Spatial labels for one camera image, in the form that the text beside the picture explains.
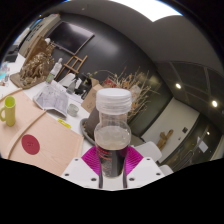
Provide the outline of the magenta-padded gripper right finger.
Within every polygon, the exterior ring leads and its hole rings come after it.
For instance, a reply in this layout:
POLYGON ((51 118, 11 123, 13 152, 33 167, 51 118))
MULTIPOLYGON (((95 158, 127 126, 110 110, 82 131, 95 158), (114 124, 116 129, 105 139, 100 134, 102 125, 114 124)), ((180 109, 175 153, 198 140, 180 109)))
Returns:
POLYGON ((151 157, 143 157, 133 147, 128 147, 123 169, 125 189, 143 187, 163 177, 164 173, 151 157))

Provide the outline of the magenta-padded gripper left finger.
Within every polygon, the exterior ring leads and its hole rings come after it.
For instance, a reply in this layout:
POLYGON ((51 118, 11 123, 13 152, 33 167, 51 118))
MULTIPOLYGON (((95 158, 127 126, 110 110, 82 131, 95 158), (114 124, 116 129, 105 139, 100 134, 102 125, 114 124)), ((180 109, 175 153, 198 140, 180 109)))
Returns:
POLYGON ((80 158, 73 158, 61 177, 84 188, 102 189, 103 177, 96 147, 80 158))

